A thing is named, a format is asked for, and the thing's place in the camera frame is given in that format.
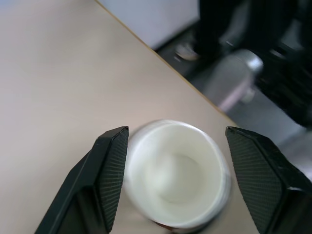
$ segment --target beige table surface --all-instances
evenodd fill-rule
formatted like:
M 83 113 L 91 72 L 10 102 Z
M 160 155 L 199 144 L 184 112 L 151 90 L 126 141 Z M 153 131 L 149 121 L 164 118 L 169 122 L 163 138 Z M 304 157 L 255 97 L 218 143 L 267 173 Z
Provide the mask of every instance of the beige table surface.
M 36 230 L 97 136 L 155 119 L 202 129 L 230 165 L 230 204 L 206 233 L 258 233 L 224 135 L 233 122 L 95 1 L 7 2 L 0 8 L 1 234 Z M 165 231 L 122 192 L 112 233 Z

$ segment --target white cup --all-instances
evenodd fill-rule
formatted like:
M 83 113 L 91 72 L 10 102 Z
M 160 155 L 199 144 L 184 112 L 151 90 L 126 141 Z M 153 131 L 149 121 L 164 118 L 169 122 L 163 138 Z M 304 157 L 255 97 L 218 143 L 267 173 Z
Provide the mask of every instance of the white cup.
M 134 205 L 156 223 L 199 227 L 221 211 L 230 186 L 219 147 L 194 126 L 158 120 L 129 139 L 124 187 Z

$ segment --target white wall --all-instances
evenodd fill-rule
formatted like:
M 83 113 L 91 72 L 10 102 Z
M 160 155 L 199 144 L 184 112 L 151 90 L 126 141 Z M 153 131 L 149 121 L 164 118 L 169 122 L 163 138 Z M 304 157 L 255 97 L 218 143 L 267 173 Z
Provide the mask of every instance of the white wall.
M 196 0 L 100 0 L 139 38 L 156 48 L 198 18 Z

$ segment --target cup rim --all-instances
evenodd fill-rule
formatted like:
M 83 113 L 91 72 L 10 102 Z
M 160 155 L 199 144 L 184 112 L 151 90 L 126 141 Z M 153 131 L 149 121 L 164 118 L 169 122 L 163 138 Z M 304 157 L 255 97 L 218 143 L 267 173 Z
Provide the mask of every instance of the cup rim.
M 128 170 L 127 164 L 130 163 L 131 157 L 133 156 L 132 152 L 135 151 L 135 148 L 137 147 L 142 137 L 146 136 L 149 132 L 151 132 L 151 130 L 154 130 L 156 128 L 163 127 L 166 125 L 180 125 L 183 127 L 191 128 L 192 130 L 195 130 L 201 133 L 205 137 L 205 139 L 208 141 L 208 143 L 211 145 L 214 151 L 214 154 L 218 155 L 217 160 L 219 162 L 220 169 L 221 169 L 221 174 L 222 174 L 221 189 L 218 195 L 215 197 L 211 208 L 209 210 L 206 210 L 204 213 L 198 215 L 197 217 L 194 217 L 186 222 L 166 222 L 165 220 L 158 220 L 158 219 L 153 218 L 152 215 L 150 215 L 149 212 L 146 211 L 140 205 L 140 202 L 138 202 L 138 199 L 136 198 L 136 195 L 135 195 L 136 192 L 133 190 L 133 187 L 131 186 L 131 179 L 128 176 L 129 170 Z M 231 177 L 230 177 L 229 168 L 227 166 L 227 163 L 225 161 L 225 158 L 221 150 L 219 149 L 218 145 L 213 141 L 213 139 L 210 136 L 208 136 L 205 132 L 203 132 L 202 130 L 190 124 L 180 122 L 180 121 L 156 120 L 156 121 L 152 121 L 152 122 L 145 124 L 144 126 L 139 128 L 137 131 L 132 133 L 129 137 L 126 168 L 125 168 L 125 173 L 124 173 L 124 188 L 125 188 L 126 194 L 130 198 L 132 203 L 134 203 L 135 206 L 139 209 L 139 211 L 143 213 L 146 217 L 148 217 L 150 220 L 156 223 L 160 223 L 162 225 L 168 226 L 168 227 L 172 227 L 172 228 L 188 229 L 188 228 L 197 227 L 204 223 L 209 222 L 212 218 L 214 218 L 221 212 L 221 210 L 226 205 L 226 202 L 228 201 L 229 196 L 230 196 Z

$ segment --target shoe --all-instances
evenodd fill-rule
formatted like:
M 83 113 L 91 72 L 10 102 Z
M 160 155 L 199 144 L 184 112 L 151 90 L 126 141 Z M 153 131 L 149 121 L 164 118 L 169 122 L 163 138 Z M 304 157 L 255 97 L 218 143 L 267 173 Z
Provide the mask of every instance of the shoe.
M 175 49 L 175 53 L 188 61 L 195 61 L 200 58 L 200 55 L 194 51 L 193 45 L 189 42 L 179 44 Z

